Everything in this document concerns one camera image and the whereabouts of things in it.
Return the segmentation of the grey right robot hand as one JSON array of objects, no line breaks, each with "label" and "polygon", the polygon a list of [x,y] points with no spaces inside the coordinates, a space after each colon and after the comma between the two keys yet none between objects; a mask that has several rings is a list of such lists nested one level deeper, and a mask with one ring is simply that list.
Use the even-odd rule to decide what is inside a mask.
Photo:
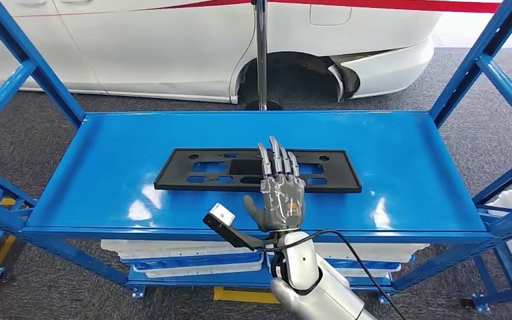
[{"label": "grey right robot hand", "polygon": [[262,232],[298,230],[304,217],[305,181],[296,156],[280,146],[275,137],[270,136],[269,142],[271,157],[263,144],[257,144],[263,172],[263,206],[257,207],[249,195],[243,197],[243,205]]}]

